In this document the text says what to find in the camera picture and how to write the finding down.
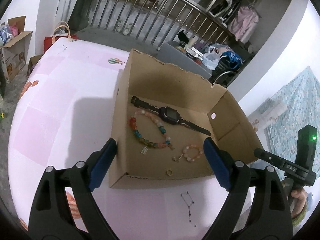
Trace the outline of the right hand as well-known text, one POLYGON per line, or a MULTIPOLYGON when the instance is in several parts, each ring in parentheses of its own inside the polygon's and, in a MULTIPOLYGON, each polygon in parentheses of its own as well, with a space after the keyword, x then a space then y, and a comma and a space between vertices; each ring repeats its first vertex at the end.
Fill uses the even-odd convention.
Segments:
POLYGON ((306 205, 308 194, 303 188, 298 188, 293 190, 290 196, 292 197, 292 203, 289 204, 289 207, 291 218, 294 219, 302 213, 306 205))

